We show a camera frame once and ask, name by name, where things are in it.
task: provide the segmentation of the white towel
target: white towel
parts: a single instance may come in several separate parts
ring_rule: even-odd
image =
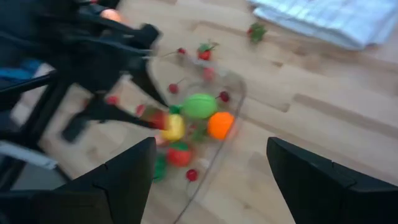
[[[386,41],[398,0],[248,0],[254,15],[350,50]]]

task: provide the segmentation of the black metal frame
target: black metal frame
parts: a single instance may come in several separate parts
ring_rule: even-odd
[[[111,7],[118,3],[118,0],[103,1]],[[47,86],[20,130],[0,131],[0,140],[44,152],[39,146],[39,140],[73,83],[90,91],[93,97],[62,131],[62,137],[66,141],[73,142],[90,120],[105,122],[113,119],[155,128],[153,123],[141,121],[117,106],[107,104],[104,98],[118,82],[122,72],[128,71],[134,77],[131,79],[133,83],[160,104],[167,106],[147,71],[151,47],[159,38],[160,32],[150,24],[144,24],[140,29],[132,29],[99,16],[109,6],[93,4],[88,0],[76,2],[71,7],[60,7],[64,11],[72,10],[60,16],[57,11],[54,14],[37,15],[35,21],[41,24],[36,27],[37,33],[43,35],[37,36],[34,41],[0,32],[1,41],[18,46],[10,53],[19,52],[20,47],[29,52],[31,57],[55,68],[44,76],[0,89],[0,99],[7,101],[9,98],[8,104],[12,105],[16,103],[16,96],[40,86]],[[15,165],[15,170],[11,169],[12,164]],[[11,158],[0,164],[0,190],[11,188],[16,180],[15,176],[23,166],[23,162],[13,162]],[[10,172],[14,175],[8,181],[3,181],[7,184],[2,185],[2,174]]]
[[[0,89],[0,98],[6,99],[8,96],[20,95],[26,91],[45,85],[47,87],[34,106],[27,121],[18,131],[0,131],[0,139],[44,153],[38,142],[68,91],[70,83],[60,79],[57,72],[50,72],[47,75]],[[11,157],[4,158],[0,164],[0,191],[7,191],[14,185],[25,164],[24,161],[18,159]],[[56,171],[66,181],[70,180],[59,168]]]

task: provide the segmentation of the orange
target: orange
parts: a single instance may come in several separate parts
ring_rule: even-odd
[[[210,117],[207,124],[208,134],[219,140],[224,140],[234,122],[234,116],[228,112],[217,112]]]

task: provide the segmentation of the green ball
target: green ball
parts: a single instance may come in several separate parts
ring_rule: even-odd
[[[209,94],[194,94],[185,99],[182,110],[191,118],[205,119],[217,112],[217,101]]]

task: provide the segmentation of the transparent tray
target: transparent tray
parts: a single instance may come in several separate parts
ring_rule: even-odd
[[[212,81],[203,78],[205,68],[214,69],[215,76]],[[227,91],[230,100],[224,103],[218,99],[218,111],[228,111],[235,118],[238,117],[246,96],[246,86],[239,75],[217,66],[216,63],[177,54],[155,57],[149,70],[153,79],[157,80],[158,87],[168,104],[179,105],[185,97],[195,93],[207,93],[217,97],[221,91]],[[170,83],[177,82],[180,89],[178,94],[171,94],[167,91]],[[133,107],[139,103],[155,104],[149,98],[144,98],[140,102],[136,100]],[[191,121],[186,117],[184,120],[188,121],[186,125],[189,126]],[[206,186],[216,174],[215,167],[228,151],[228,143],[231,142],[231,133],[233,132],[234,128],[232,127],[224,141],[207,137],[202,143],[195,144],[195,158],[188,167],[167,166],[165,178],[152,184],[142,223],[183,222],[187,210],[200,200],[201,194],[205,194]],[[122,147],[135,143],[134,138],[127,137]],[[158,147],[158,153],[164,153],[166,150],[167,147]],[[189,182],[185,177],[185,173],[189,169],[198,170],[198,179],[194,182]]]

